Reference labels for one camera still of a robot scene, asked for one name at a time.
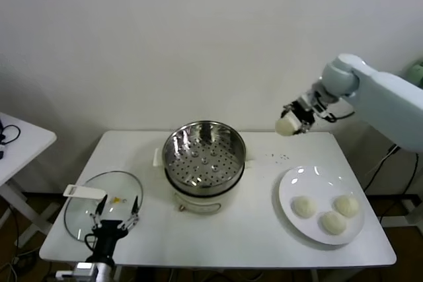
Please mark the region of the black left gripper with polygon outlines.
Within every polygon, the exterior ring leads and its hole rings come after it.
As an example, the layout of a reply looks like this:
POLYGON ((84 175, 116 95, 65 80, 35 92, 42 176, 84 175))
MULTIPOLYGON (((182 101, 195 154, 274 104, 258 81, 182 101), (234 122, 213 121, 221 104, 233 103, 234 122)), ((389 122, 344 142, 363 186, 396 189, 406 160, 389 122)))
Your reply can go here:
POLYGON ((87 258, 88 262, 113 262, 114 260, 112 257, 117 242, 125 238, 128 235, 128 231, 136 226, 139 221, 139 202, 138 196, 136 196, 130 217, 126 221, 102 220, 100 222, 107 199, 108 196, 105 195, 97 204, 95 212, 90 213, 90 218, 93 222, 93 230, 92 233, 87 235, 87 238, 93 237, 95 241, 93 245, 87 242, 87 248, 92 252, 87 258))

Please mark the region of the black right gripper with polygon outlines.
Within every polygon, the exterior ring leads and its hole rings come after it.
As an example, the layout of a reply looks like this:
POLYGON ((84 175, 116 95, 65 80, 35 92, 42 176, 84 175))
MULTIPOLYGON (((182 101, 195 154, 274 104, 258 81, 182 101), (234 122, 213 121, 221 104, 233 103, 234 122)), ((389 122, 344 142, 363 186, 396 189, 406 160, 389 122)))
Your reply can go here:
POLYGON ((320 94, 302 94, 297 98, 297 102, 284 105, 283 113, 297 111, 297 118, 302 121, 297 133, 304 134, 312 128, 313 122, 308 121, 314 121, 315 116, 326 121, 330 120, 327 108, 328 104, 323 101, 320 94))

